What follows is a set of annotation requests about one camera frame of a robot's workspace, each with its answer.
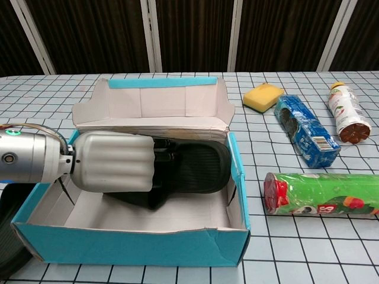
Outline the blue checked tablecloth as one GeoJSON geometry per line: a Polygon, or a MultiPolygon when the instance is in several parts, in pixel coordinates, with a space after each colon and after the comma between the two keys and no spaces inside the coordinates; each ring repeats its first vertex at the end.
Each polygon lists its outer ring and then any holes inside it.
{"type": "Polygon", "coordinates": [[[379,284],[379,216],[266,213],[263,181],[268,172],[307,172],[306,164],[272,111],[242,105],[243,95],[266,82],[297,95],[331,134],[329,87],[355,90],[371,126],[363,142],[343,144],[327,169],[332,173],[379,174],[379,70],[350,72],[223,72],[230,125],[246,173],[251,236],[236,267],[87,266],[31,259],[0,284],[379,284]]]}

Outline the yellow capped drink bottle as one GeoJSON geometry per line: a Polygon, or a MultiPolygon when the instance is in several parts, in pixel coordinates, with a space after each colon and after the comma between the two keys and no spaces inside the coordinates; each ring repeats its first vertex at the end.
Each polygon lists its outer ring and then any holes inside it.
{"type": "Polygon", "coordinates": [[[372,127],[362,113],[354,90],[348,85],[336,82],[330,87],[329,109],[342,142],[358,144],[370,136],[372,127]]]}

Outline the blue cookie package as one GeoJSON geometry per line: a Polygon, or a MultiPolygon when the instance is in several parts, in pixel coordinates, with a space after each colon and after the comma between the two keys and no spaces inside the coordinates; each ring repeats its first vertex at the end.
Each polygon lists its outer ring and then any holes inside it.
{"type": "Polygon", "coordinates": [[[332,165],[341,147],[299,97],[281,95],[274,114],[308,167],[317,169],[332,165]]]}

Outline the yellow green scrub sponge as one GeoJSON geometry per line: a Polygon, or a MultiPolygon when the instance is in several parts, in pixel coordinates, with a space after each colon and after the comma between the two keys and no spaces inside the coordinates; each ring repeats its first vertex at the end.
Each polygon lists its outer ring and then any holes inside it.
{"type": "Polygon", "coordinates": [[[274,106],[278,98],[283,94],[283,89],[263,83],[245,93],[242,102],[245,106],[257,112],[264,113],[274,106]]]}

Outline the light blue shoe box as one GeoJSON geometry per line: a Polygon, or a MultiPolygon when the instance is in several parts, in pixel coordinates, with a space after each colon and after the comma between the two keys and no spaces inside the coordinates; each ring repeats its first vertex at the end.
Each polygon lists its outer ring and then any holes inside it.
{"type": "Polygon", "coordinates": [[[174,195],[155,211],[79,189],[72,181],[38,184],[11,221],[47,263],[226,267],[241,261],[250,237],[245,173],[229,131],[235,107],[222,78],[100,79],[75,104],[71,141],[95,128],[216,140],[231,154],[217,193],[174,195]]]}

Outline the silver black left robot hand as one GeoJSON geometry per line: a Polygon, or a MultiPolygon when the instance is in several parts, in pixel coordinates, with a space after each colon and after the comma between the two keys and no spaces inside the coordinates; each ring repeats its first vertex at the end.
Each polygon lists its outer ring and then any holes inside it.
{"type": "Polygon", "coordinates": [[[167,138],[89,131],[73,143],[72,182],[88,192],[149,192],[162,182],[155,164],[174,160],[174,142],[167,138]]]}

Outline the white screen frame post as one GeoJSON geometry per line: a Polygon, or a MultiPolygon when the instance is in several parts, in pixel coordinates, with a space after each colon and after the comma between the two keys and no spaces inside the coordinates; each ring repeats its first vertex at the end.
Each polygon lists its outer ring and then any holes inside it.
{"type": "Polygon", "coordinates": [[[150,73],[162,72],[156,0],[140,0],[150,73]]]}
{"type": "Polygon", "coordinates": [[[41,34],[25,0],[9,0],[45,75],[56,75],[41,34]]]}
{"type": "Polygon", "coordinates": [[[230,30],[229,55],[227,71],[235,72],[239,43],[240,23],[242,19],[243,0],[233,0],[232,24],[230,30]]]}
{"type": "Polygon", "coordinates": [[[329,71],[357,2],[358,0],[342,0],[319,60],[317,72],[329,71]]]}

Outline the green chips can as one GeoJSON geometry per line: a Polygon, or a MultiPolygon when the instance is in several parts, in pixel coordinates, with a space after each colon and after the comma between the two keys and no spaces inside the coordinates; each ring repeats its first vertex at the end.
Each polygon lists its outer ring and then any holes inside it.
{"type": "Polygon", "coordinates": [[[273,215],[379,215],[379,175],[268,173],[264,194],[273,215]]]}

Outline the black rubber slipper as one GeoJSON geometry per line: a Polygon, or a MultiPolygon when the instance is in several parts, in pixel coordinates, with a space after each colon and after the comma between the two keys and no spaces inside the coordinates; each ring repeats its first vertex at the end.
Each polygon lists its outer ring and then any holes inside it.
{"type": "Polygon", "coordinates": [[[107,196],[156,210],[174,193],[215,193],[231,173],[229,149],[218,141],[153,137],[154,175],[148,192],[112,192],[107,196]]]}
{"type": "Polygon", "coordinates": [[[34,187],[32,183],[8,184],[0,196],[0,280],[9,278],[33,257],[11,228],[11,220],[34,187]]]}

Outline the dark brown screen panel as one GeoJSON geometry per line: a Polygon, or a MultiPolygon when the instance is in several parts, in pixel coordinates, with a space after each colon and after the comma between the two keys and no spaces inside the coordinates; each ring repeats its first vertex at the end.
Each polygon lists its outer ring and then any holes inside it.
{"type": "Polygon", "coordinates": [[[0,78],[43,73],[10,0],[0,0],[0,78]]]}
{"type": "Polygon", "coordinates": [[[358,0],[329,70],[379,70],[379,0],[358,0]]]}
{"type": "Polygon", "coordinates": [[[164,72],[227,70],[234,0],[156,0],[164,72]]]}
{"type": "Polygon", "coordinates": [[[243,0],[236,71],[315,71],[341,2],[243,0]]]}
{"type": "Polygon", "coordinates": [[[25,0],[58,74],[144,73],[140,0],[25,0]]]}

